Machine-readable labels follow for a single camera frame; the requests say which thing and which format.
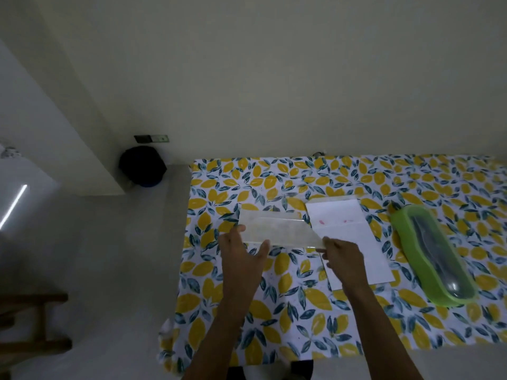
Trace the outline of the person's left hand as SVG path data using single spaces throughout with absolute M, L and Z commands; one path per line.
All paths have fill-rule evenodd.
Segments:
M 219 236 L 224 299 L 250 303 L 260 285 L 264 266 L 256 266 L 242 240 L 244 225 L 235 225 Z

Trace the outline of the black round bag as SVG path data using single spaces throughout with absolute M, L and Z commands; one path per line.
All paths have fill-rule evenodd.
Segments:
M 145 145 L 124 151 L 118 166 L 132 183 L 145 188 L 158 185 L 167 172 L 167 166 L 157 150 Z

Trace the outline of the lemon print tablecloth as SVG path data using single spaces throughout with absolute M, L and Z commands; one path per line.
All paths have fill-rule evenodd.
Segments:
M 507 344 L 507 163 L 402 154 L 196 159 L 174 316 L 159 361 L 182 379 L 407 350 Z

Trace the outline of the person's left forearm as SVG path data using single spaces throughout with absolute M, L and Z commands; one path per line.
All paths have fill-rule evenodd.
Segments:
M 217 316 L 181 380 L 226 380 L 232 351 L 258 285 L 224 284 Z

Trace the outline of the white paper sheet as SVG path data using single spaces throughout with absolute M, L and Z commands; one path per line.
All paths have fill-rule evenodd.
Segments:
M 319 237 L 329 237 L 357 244 L 364 255 L 368 283 L 378 285 L 395 280 L 375 238 L 365 212 L 355 195 L 314 198 L 306 203 L 312 229 Z

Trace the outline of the brown wooden furniture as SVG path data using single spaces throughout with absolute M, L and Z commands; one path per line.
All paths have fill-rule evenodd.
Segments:
M 63 304 L 68 301 L 67 293 L 45 294 L 0 294 L 0 332 L 16 324 L 16 315 L 29 309 L 34 310 L 34 326 L 28 340 L 0 340 L 0 380 L 11 380 L 11 369 L 23 361 L 38 356 L 51 356 L 70 351 L 70 338 L 49 339 L 47 304 Z

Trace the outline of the person's right hand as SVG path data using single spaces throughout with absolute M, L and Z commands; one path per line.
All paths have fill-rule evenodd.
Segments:
M 357 244 L 339 240 L 339 252 L 333 254 L 324 252 L 323 257 L 327 260 L 327 266 L 332 269 L 342 283 L 348 298 L 357 298 L 371 291 L 367 280 L 364 255 L 360 252 Z

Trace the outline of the translucent paper sheet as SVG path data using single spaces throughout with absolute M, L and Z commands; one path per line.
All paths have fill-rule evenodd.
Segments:
M 247 244 L 269 240 L 271 246 L 324 248 L 322 238 L 295 213 L 241 209 L 239 224 L 246 227 L 242 240 Z

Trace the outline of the person's right forearm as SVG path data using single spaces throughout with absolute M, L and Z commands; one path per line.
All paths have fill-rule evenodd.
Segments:
M 369 285 L 343 290 L 351 305 L 371 380 L 423 380 Z

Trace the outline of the green lidded plastic container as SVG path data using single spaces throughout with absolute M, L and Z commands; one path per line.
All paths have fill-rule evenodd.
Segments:
M 455 307 L 475 300 L 478 291 L 467 265 L 431 210 L 407 205 L 393 212 L 390 219 L 406 259 L 432 303 Z

